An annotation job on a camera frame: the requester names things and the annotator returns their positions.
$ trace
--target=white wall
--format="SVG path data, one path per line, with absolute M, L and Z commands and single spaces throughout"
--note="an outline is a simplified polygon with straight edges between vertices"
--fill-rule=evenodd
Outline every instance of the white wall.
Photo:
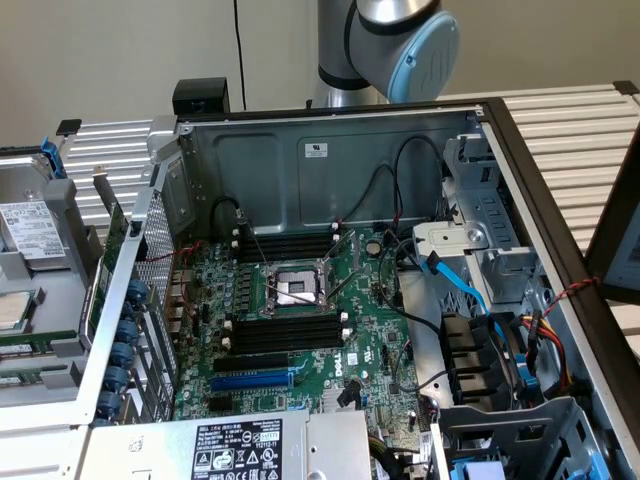
M 313 95 L 315 1 L 239 0 L 250 109 Z M 447 93 L 640 80 L 638 1 L 444 1 L 462 29 Z M 240 109 L 231 0 L 0 0 L 0 145 L 169 113 L 202 76 L 227 76 Z

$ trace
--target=black pcie slot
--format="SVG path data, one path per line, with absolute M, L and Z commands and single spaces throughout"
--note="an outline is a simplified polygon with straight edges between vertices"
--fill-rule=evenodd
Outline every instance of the black pcie slot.
M 259 237 L 258 241 L 268 261 L 301 260 L 323 257 L 331 248 L 332 236 L 329 233 L 315 233 Z M 261 260 L 262 256 L 253 239 L 244 238 L 238 261 L 253 263 Z
M 231 356 L 216 358 L 213 361 L 213 370 L 216 373 L 238 372 L 242 370 L 265 370 L 269 368 L 287 368 L 288 366 L 289 356 L 286 353 L 246 357 Z
M 238 321 L 233 325 L 232 352 L 290 352 L 343 345 L 337 315 Z

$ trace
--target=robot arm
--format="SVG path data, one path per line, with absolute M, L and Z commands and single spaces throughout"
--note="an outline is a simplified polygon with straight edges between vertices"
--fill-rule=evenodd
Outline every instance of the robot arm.
M 392 103 L 433 100 L 458 45 L 458 24 L 440 0 L 318 0 L 313 106 L 378 103 L 378 92 Z

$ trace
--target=green circuit board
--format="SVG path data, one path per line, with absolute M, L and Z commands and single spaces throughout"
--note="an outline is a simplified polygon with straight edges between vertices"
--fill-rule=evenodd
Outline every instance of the green circuit board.
M 372 292 L 372 285 L 378 284 L 378 259 L 368 257 L 364 248 L 369 240 L 382 243 L 382 234 L 373 233 L 371 229 L 358 229 L 355 235 L 360 248 L 354 248 L 354 242 L 346 242 L 329 261 L 332 270 L 329 276 L 335 286 L 353 272 L 354 255 L 359 257 L 361 268 L 358 273 L 331 299 L 335 308 L 348 314 L 353 335 L 342 348 L 290 352 L 290 367 L 299 367 L 293 386 L 232 391 L 233 410 L 224 415 L 298 409 L 320 413 L 325 411 L 325 399 L 331 397 L 331 393 L 341 391 L 352 379 L 358 379 L 362 385 L 363 410 L 369 431 L 382 436 L 389 446 L 416 448 L 419 444 L 418 426 L 410 428 L 408 422 L 409 412 L 418 412 L 417 397 L 394 388 L 390 375 L 391 367 L 409 338 L 407 322 L 381 304 Z M 267 296 L 265 278 L 261 273 L 264 272 L 263 264 L 237 264 L 227 253 L 224 247 L 208 245 L 196 253 L 190 267 L 196 282 L 195 288 L 191 285 L 190 296 L 198 306 L 209 304 L 209 321 L 201 324 L 199 336 L 194 337 L 191 320 L 186 316 L 183 318 L 176 347 L 181 373 L 174 420 L 219 415 L 209 411 L 208 400 L 218 395 L 210 387 L 215 374 L 213 362 L 227 355 L 220 348 L 225 312 L 230 308 L 237 312 L 242 303 L 248 303 L 248 312 L 240 314 L 240 317 L 265 321 L 260 314 Z M 287 263 L 304 268 L 309 261 Z M 383 285 L 391 280 L 391 275 L 391 260 L 387 259 L 382 271 Z M 241 292 L 241 284 L 246 285 L 249 276 L 251 287 L 247 300 L 247 291 Z M 234 292 L 231 298 L 226 293 L 229 286 Z M 315 307 L 291 307 L 288 312 L 309 308 Z M 390 355 L 386 368 L 381 356 L 383 345 L 387 346 Z M 406 356 L 399 366 L 398 378 L 404 385 L 416 382 L 413 363 L 407 361 Z

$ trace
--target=perforated metal panel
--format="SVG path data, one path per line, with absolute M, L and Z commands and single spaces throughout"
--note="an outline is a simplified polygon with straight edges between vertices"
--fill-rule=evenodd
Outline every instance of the perforated metal panel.
M 153 199 L 149 205 L 144 237 L 149 246 L 147 258 L 159 258 L 159 260 L 153 262 L 137 262 L 136 268 L 138 275 L 147 285 L 153 285 L 158 289 L 160 303 L 164 305 L 169 287 L 173 257 L 160 257 L 171 253 L 174 247 L 162 195 L 158 191 L 154 192 Z

